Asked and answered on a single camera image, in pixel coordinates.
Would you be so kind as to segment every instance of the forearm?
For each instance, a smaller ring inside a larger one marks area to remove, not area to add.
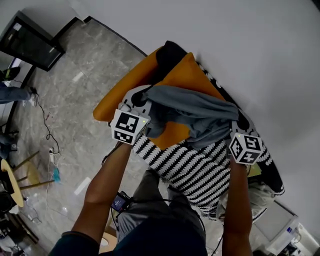
[[[105,160],[86,191],[84,203],[111,206],[119,190],[131,149],[131,145],[124,143]]]
[[[224,231],[249,235],[252,213],[245,165],[230,159],[230,183],[224,218]]]

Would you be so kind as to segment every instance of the orange cushion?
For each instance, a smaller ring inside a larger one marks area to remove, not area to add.
[[[200,69],[194,55],[188,53],[156,86],[175,86],[225,100]],[[165,150],[189,137],[189,128],[180,123],[168,122],[158,138],[150,138],[161,150]]]
[[[155,50],[128,74],[126,74],[99,102],[93,111],[93,117],[98,121],[111,122],[115,111],[128,91],[142,85],[148,85],[150,78],[158,68]]]

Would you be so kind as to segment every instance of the marble floor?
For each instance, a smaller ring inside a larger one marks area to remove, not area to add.
[[[75,190],[87,177],[95,176],[103,157],[116,144],[107,123],[94,120],[94,108],[144,58],[134,47],[94,20],[87,24],[77,21],[61,37],[60,43],[66,54],[49,72],[37,68],[29,81],[29,86],[37,89],[46,123],[59,143],[61,154],[58,163],[61,182],[23,191],[28,201],[20,215],[39,237],[43,255],[48,254],[63,232],[72,228],[86,192],[84,189],[76,195]],[[18,164],[40,150],[33,162],[41,180],[48,180],[55,167],[49,162],[49,148],[57,150],[57,145],[51,138],[46,139],[48,133],[40,107],[18,104],[13,128],[20,133],[18,152],[11,154],[12,163]],[[132,195],[146,168],[144,161],[132,153],[120,190]],[[23,177],[25,171],[19,170],[17,175]],[[166,185],[161,183],[159,187],[165,197]],[[39,221],[31,222],[25,217],[27,215],[38,217]],[[207,218],[203,222],[207,249],[212,253],[223,227]]]

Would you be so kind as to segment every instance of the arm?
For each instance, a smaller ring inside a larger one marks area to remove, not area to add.
[[[81,232],[100,244],[111,205],[117,195],[131,152],[123,143],[104,162],[85,194],[84,205],[72,231]]]
[[[230,183],[224,218],[223,256],[252,255],[249,234],[252,213],[246,167],[230,159]]]

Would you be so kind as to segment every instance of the round table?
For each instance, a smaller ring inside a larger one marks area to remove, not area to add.
[[[9,179],[13,188],[14,193],[11,194],[11,197],[13,201],[19,206],[19,207],[24,207],[24,197],[22,196],[20,187],[18,185],[18,182],[14,176],[14,172],[11,168],[11,166],[8,164],[8,162],[4,159],[1,161],[1,170],[3,172],[7,172],[9,175]]]

